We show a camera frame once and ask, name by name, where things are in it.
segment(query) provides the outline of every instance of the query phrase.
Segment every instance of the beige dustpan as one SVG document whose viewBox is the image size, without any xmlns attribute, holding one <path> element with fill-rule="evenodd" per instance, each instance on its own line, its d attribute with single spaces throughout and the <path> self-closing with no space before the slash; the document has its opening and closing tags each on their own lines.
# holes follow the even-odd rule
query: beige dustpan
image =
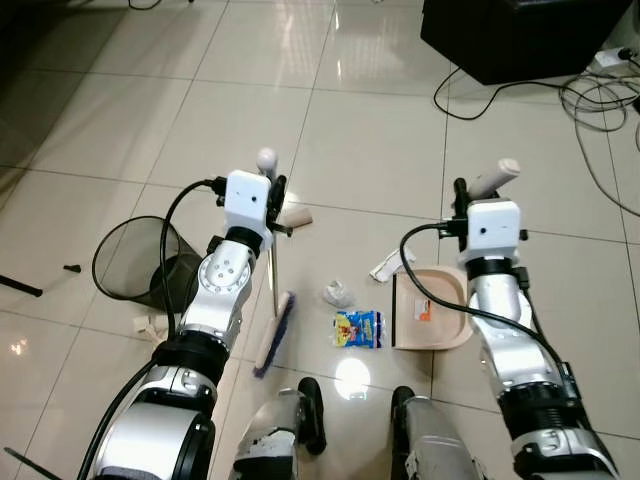
<svg viewBox="0 0 640 480">
<path fill-rule="evenodd" d="M 414 270 L 422 284 L 437 297 L 459 305 L 467 303 L 467 279 L 459 270 L 431 267 Z M 406 273 L 393 277 L 391 345 L 404 350 L 444 350 L 466 342 L 472 334 L 464 313 L 427 299 Z"/>
</svg>

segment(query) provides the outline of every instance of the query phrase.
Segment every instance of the black box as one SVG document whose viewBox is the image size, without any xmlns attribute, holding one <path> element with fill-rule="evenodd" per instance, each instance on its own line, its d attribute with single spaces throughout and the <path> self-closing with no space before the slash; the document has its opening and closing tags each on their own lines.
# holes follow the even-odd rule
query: black box
<svg viewBox="0 0 640 480">
<path fill-rule="evenodd" d="M 425 0 L 420 37 L 479 82 L 581 73 L 631 0 Z"/>
</svg>

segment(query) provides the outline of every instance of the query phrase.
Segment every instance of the power strip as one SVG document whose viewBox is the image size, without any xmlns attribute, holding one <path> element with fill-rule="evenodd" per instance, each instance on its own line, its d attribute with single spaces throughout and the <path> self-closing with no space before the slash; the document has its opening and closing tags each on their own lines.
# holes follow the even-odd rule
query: power strip
<svg viewBox="0 0 640 480">
<path fill-rule="evenodd" d="M 620 58 L 620 52 L 625 50 L 623 47 L 611 48 L 609 50 L 600 50 L 593 57 L 591 63 L 592 69 L 599 73 L 604 73 L 610 70 L 616 70 L 621 67 L 626 67 L 629 62 L 626 58 Z"/>
</svg>

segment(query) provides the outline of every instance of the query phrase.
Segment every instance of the mesh trash can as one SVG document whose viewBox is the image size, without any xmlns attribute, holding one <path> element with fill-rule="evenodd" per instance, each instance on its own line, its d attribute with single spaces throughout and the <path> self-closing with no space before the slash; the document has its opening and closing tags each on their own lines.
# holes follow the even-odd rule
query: mesh trash can
<svg viewBox="0 0 640 480">
<path fill-rule="evenodd" d="M 105 295 L 165 310 L 160 270 L 160 233 L 164 219 L 136 217 L 121 223 L 102 240 L 93 257 L 93 281 Z M 193 282 L 202 262 L 170 226 L 167 234 L 167 280 L 176 313 L 195 296 Z"/>
</svg>

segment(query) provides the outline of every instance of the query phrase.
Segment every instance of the broom handle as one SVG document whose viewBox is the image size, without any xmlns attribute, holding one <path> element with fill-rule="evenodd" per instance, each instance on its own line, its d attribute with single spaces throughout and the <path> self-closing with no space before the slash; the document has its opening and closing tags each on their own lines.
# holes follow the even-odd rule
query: broom handle
<svg viewBox="0 0 640 480">
<path fill-rule="evenodd" d="M 269 250 L 269 270 L 271 270 L 271 293 L 273 294 L 273 316 L 278 316 L 278 249 L 276 236 L 273 235 L 273 243 Z"/>
<path fill-rule="evenodd" d="M 258 152 L 258 170 L 270 181 L 271 185 L 276 181 L 276 169 L 278 155 L 270 148 L 263 148 Z M 273 234 L 273 243 L 269 250 L 269 267 L 271 270 L 271 293 L 273 294 L 273 316 L 278 316 L 278 248 L 276 247 L 276 235 Z"/>
</svg>

